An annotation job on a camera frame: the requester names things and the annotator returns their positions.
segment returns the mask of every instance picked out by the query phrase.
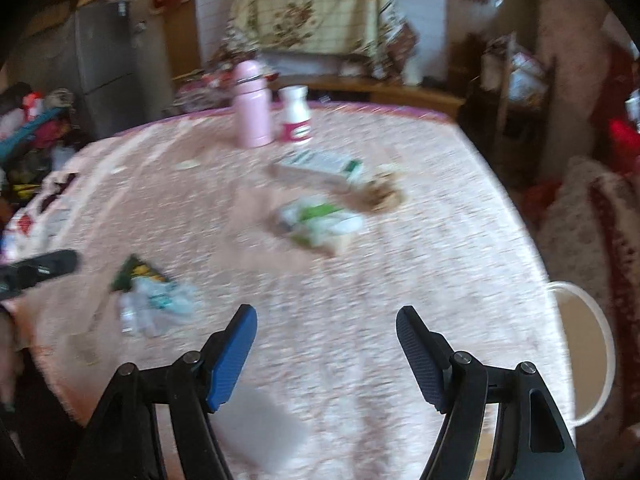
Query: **plastic bag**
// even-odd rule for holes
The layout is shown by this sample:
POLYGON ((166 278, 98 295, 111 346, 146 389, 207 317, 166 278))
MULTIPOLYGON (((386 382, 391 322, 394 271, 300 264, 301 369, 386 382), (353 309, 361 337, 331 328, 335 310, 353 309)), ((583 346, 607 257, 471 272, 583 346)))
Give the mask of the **plastic bag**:
POLYGON ((294 200, 278 210, 277 219, 280 229, 292 240, 331 256, 343 254, 364 227, 362 215, 332 204, 321 195, 294 200))
POLYGON ((131 283, 131 291, 120 297, 123 332, 157 337, 190 321, 196 305, 192 286, 153 278, 134 278, 131 283))

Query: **refrigerator door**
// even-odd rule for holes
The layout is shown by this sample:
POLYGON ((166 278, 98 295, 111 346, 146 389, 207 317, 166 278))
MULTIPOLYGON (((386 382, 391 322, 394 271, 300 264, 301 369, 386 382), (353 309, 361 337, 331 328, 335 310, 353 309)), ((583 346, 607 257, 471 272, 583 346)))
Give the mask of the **refrigerator door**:
POLYGON ((76 53, 88 94, 136 71, 126 2, 97 2, 76 10, 76 53))
POLYGON ((111 137, 146 122, 145 104, 135 74, 127 74, 84 95, 84 106, 91 115, 95 139, 111 137))

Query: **floral cloth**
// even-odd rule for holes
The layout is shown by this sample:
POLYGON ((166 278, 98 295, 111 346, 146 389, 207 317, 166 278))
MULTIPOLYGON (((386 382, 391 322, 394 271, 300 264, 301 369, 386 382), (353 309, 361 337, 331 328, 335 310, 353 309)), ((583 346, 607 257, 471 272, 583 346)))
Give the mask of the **floral cloth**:
POLYGON ((235 64, 260 49, 333 54, 398 79, 416 43, 394 0, 235 0, 213 61, 235 64))

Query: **pink bottle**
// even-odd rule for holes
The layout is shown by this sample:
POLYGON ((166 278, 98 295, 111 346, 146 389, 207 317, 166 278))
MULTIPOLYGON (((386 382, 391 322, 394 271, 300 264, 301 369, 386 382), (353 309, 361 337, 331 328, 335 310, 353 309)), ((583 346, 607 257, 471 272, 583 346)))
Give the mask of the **pink bottle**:
POLYGON ((271 131, 271 90, 256 61, 243 61, 234 70, 236 97, 233 108, 238 145, 256 148, 273 141, 271 131))

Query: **pink label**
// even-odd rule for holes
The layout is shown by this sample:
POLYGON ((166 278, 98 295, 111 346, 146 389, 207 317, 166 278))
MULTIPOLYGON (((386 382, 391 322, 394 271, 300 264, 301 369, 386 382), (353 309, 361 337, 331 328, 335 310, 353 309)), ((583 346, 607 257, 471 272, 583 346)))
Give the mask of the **pink label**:
POLYGON ((311 137, 311 121, 302 121, 301 123, 283 124, 282 141, 283 142, 300 142, 311 137))

